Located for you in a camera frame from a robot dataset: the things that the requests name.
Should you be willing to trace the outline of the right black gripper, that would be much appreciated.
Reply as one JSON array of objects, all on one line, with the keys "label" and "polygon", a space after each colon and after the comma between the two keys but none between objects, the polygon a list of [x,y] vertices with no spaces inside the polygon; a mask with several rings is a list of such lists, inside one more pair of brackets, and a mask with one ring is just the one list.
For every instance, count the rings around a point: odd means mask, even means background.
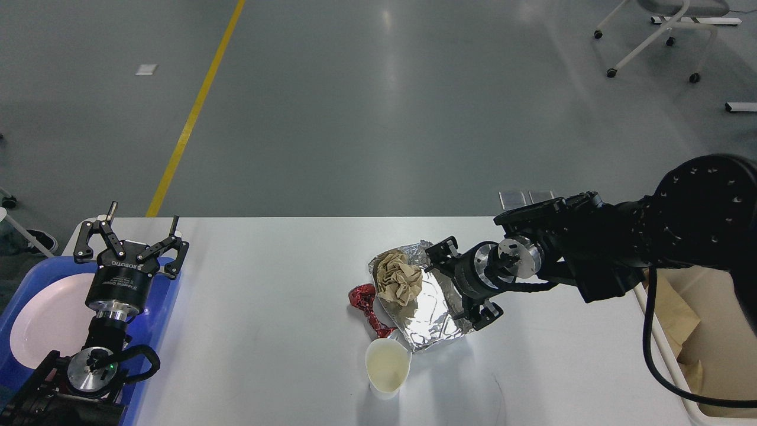
[{"label": "right black gripper", "polygon": [[494,241],[476,244],[461,256],[457,248],[454,235],[425,248],[427,261],[423,269],[455,273],[456,287],[462,294],[462,312],[456,314],[456,320],[466,320],[474,331],[481,331],[504,314],[500,305],[490,302],[489,297],[510,291],[515,278],[489,263],[498,253],[498,244]]}]

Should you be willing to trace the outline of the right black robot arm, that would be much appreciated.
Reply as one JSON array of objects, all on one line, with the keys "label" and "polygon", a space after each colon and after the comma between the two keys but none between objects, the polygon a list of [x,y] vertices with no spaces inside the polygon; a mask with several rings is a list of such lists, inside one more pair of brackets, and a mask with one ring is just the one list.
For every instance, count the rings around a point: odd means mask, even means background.
[{"label": "right black robot arm", "polygon": [[724,270],[750,327],[755,328],[755,161],[733,154],[695,157],[666,173],[654,194],[616,205],[595,191],[504,211],[500,242],[459,253],[455,237],[425,250],[428,270],[451,279],[461,296],[455,318],[476,331],[503,315],[501,293],[575,286],[590,303],[627,294],[648,278],[642,353],[652,377],[697,404],[753,409],[755,400],[711,398],[665,379],[651,354],[659,269]]}]

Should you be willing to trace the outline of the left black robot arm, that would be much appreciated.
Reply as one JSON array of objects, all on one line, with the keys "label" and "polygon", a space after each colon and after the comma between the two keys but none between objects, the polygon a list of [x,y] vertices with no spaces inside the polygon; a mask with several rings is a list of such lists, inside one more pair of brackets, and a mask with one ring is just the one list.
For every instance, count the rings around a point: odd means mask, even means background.
[{"label": "left black robot arm", "polygon": [[49,351],[2,409],[3,425],[120,425],[138,383],[160,370],[156,350],[130,324],[148,311],[157,278],[176,280],[189,251],[174,216],[167,237],[146,244],[117,237],[108,213],[79,227],[76,264],[94,264],[85,305],[93,312],[80,350]]}]

